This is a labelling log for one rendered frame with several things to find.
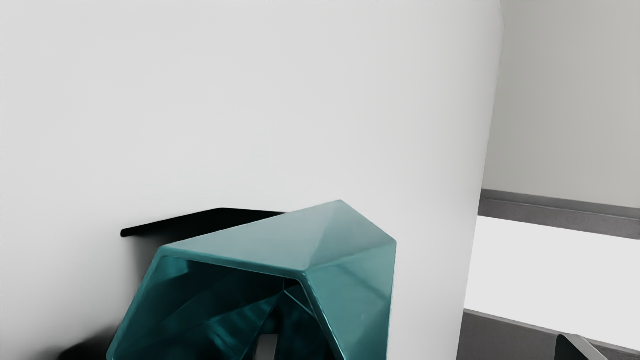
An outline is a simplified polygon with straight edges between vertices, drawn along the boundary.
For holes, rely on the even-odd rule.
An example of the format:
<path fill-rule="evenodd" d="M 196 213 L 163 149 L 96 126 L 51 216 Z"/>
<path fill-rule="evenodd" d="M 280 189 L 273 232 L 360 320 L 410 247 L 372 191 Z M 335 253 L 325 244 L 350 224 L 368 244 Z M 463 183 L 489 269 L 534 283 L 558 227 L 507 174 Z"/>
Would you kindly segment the teal faceted mug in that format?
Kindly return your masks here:
<path fill-rule="evenodd" d="M 387 360 L 397 243 L 342 200 L 121 236 L 158 249 L 106 360 Z"/>

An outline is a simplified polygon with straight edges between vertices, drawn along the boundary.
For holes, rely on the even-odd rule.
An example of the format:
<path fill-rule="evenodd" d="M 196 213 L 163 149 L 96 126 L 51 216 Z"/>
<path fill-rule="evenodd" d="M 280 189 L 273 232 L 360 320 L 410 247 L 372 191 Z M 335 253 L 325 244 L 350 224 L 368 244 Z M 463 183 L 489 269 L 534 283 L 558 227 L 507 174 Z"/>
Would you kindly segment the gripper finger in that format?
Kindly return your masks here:
<path fill-rule="evenodd" d="M 590 342 L 574 333 L 559 333 L 555 340 L 555 360 L 608 360 Z"/>

